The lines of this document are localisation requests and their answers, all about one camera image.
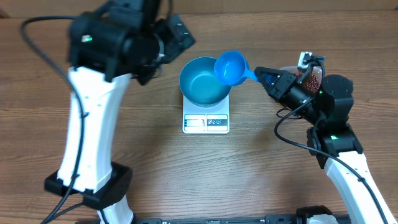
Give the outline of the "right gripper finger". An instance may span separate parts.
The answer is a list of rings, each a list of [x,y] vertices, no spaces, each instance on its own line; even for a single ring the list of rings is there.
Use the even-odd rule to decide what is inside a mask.
[[[276,77],[260,77],[259,81],[269,96],[280,96],[279,90],[276,88],[278,81]]]
[[[286,71],[286,70],[277,70],[273,68],[266,68],[266,67],[256,67],[254,70],[254,74],[259,80],[260,77],[276,77],[278,81],[287,82],[287,85],[289,86],[291,83],[295,81],[295,75],[292,73]]]

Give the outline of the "blue plastic measuring scoop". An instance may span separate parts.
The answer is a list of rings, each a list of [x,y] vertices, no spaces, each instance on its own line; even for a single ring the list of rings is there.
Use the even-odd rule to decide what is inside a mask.
[[[229,86],[238,86],[247,78],[259,81],[243,54],[237,50],[225,52],[216,59],[214,74],[222,84]]]

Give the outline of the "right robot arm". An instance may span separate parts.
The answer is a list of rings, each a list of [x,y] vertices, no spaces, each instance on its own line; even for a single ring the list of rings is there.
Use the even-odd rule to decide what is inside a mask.
[[[307,143],[300,144],[276,136],[301,147],[317,158],[338,189],[353,223],[395,223],[377,188],[364,155],[364,149],[348,123],[354,104],[353,82],[341,75],[322,75],[316,92],[301,84],[300,78],[286,70],[257,67],[254,71],[267,94],[290,113],[312,124],[307,129]]]

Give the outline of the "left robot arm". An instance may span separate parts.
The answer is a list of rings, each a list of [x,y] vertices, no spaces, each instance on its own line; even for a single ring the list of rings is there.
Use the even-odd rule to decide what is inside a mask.
[[[59,170],[45,179],[47,191],[81,194],[100,223],[132,223],[126,193],[129,167],[111,159],[123,96],[132,79],[148,83],[163,64],[195,43],[181,18],[158,18],[158,1],[110,1],[73,20],[70,30],[71,95],[67,143]]]

